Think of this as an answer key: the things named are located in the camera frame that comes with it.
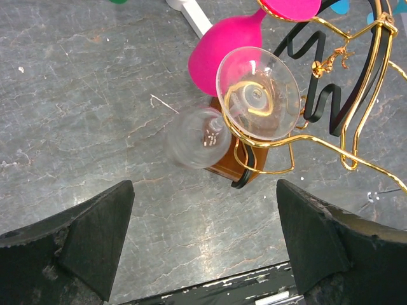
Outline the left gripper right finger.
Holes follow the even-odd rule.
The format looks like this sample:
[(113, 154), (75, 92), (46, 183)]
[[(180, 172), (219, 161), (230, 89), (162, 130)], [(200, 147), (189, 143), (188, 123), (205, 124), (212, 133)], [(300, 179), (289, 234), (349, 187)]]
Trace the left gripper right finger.
[(280, 179), (280, 222), (307, 304), (406, 304), (406, 232), (364, 219)]

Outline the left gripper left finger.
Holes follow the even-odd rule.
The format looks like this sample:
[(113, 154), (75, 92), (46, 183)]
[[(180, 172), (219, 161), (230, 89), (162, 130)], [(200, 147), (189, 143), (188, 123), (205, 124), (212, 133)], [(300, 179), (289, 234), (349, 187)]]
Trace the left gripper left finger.
[(39, 222), (1, 235), (1, 304), (104, 304), (135, 193), (124, 180)]

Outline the blue wine glass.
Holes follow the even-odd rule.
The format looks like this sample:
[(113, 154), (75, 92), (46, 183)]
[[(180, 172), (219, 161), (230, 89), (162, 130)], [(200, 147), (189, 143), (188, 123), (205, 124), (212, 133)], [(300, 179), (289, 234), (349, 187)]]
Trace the blue wine glass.
[[(406, 5), (406, 1), (405, 0), (399, 0), (396, 4), (396, 6), (392, 9), (392, 14), (393, 15), (399, 15), (402, 13), (406, 13), (407, 12), (407, 5)], [(373, 14), (369, 13), (367, 16), (367, 24), (370, 24), (372, 21), (374, 20), (373, 18)]]
[(339, 15), (345, 15), (349, 12), (350, 1), (349, 0), (339, 0), (332, 4), (330, 8)]

